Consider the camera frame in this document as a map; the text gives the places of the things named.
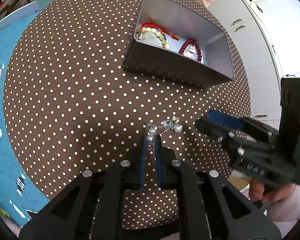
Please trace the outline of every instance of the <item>polka dot tablecloth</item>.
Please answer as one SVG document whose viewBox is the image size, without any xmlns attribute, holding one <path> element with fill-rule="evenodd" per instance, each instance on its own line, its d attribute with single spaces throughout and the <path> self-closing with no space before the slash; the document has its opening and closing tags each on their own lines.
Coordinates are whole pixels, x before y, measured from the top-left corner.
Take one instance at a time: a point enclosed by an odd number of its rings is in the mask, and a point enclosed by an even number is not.
<svg viewBox="0 0 300 240">
<path fill-rule="evenodd" d="M 174 0 L 223 28 L 195 0 Z M 250 115 L 248 81 L 227 34 L 236 78 L 205 90 L 122 70 L 129 31 L 142 0 L 55 0 L 26 28 L 11 56 L 4 114 L 18 161 L 48 198 L 81 171 L 102 171 L 124 159 L 146 133 L 173 115 L 183 132 L 163 145 L 194 169 L 232 170 L 221 146 L 198 133 L 197 118 L 217 109 Z M 145 187 L 127 191 L 123 227 L 162 225 L 178 216 L 175 191 L 158 190 L 154 154 L 147 153 Z"/>
</svg>

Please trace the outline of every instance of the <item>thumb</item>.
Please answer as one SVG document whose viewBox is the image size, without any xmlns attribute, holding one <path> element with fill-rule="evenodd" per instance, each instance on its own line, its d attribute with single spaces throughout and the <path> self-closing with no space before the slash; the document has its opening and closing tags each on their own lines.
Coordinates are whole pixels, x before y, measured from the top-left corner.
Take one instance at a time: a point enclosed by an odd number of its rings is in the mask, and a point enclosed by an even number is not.
<svg viewBox="0 0 300 240">
<path fill-rule="evenodd" d="M 249 188 L 250 199 L 252 201 L 261 200 L 263 198 L 263 192 L 265 190 L 265 186 L 257 179 L 252 179 L 249 184 L 250 184 L 250 188 Z"/>
<path fill-rule="evenodd" d="M 283 199 L 287 198 L 290 194 L 293 193 L 295 186 L 296 186 L 296 184 L 289 183 L 279 190 L 273 190 L 273 191 L 269 192 L 268 194 L 266 194 L 262 198 L 262 202 L 263 203 L 275 203 L 279 200 L 283 200 Z"/>
</svg>

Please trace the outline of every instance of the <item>red beaded bracelet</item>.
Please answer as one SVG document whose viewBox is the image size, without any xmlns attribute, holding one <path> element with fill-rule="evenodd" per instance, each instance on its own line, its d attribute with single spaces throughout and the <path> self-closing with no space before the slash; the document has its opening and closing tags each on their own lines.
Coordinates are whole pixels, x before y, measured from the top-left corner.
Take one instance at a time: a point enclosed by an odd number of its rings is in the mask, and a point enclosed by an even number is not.
<svg viewBox="0 0 300 240">
<path fill-rule="evenodd" d="M 198 44 L 195 40 L 192 40 L 192 39 L 187 40 L 187 41 L 181 46 L 181 48 L 180 48 L 180 50 L 179 50 L 179 53 L 180 53 L 180 54 L 183 54 L 183 53 L 185 52 L 185 50 L 186 50 L 186 48 L 188 47 L 189 44 L 192 44 L 192 45 L 195 46 L 195 49 L 196 49 L 197 55 L 198 55 L 197 61 L 201 62 L 201 60 L 202 60 L 201 48 L 199 47 L 199 44 Z"/>
</svg>

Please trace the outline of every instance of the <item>blue cloth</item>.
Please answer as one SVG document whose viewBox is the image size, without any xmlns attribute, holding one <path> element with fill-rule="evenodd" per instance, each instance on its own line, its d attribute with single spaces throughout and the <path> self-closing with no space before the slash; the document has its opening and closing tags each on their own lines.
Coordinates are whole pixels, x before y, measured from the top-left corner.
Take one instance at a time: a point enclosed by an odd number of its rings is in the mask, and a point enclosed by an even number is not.
<svg viewBox="0 0 300 240">
<path fill-rule="evenodd" d="M 211 110 L 208 113 L 208 120 L 212 123 L 225 125 L 234 130 L 243 129 L 243 123 L 240 121 L 240 119 L 236 119 L 235 117 L 229 116 L 227 114 L 223 114 L 217 110 Z"/>
<path fill-rule="evenodd" d="M 25 17 L 0 31 L 0 206 L 20 226 L 31 219 L 26 209 L 38 212 L 49 202 L 27 177 L 14 155 L 3 115 L 3 87 L 7 65 L 20 36 L 35 16 L 36 14 Z"/>
</svg>

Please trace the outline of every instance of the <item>red string bracelet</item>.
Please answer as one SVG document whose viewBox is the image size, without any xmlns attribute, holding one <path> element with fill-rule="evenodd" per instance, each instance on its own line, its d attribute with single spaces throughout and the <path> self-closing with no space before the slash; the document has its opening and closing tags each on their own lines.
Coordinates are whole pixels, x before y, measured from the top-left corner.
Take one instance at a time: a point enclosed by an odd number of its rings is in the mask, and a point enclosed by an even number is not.
<svg viewBox="0 0 300 240">
<path fill-rule="evenodd" d="M 202 60 L 201 48 L 199 47 L 199 44 L 198 44 L 195 40 L 192 40 L 192 39 L 187 40 L 187 41 L 181 46 L 181 48 L 180 48 L 180 50 L 179 50 L 179 53 L 180 53 L 180 54 L 183 54 L 183 53 L 185 52 L 185 50 L 186 50 L 186 48 L 187 48 L 187 46 L 188 46 L 189 44 L 192 44 L 192 45 L 195 46 L 195 49 L 196 49 L 197 55 L 198 55 L 197 61 L 201 62 L 201 60 Z"/>
<path fill-rule="evenodd" d="M 176 35 L 174 35 L 171 32 L 166 31 L 164 28 L 160 27 L 157 24 L 154 24 L 154 23 L 143 23 L 143 24 L 140 25 L 140 27 L 141 28 L 143 28 L 143 27 L 152 27 L 152 28 L 160 29 L 160 30 L 162 30 L 162 32 L 164 32 L 164 33 L 168 34 L 169 36 L 171 36 L 171 38 L 173 38 L 174 40 L 177 40 L 177 41 L 179 40 L 179 38 Z"/>
</svg>

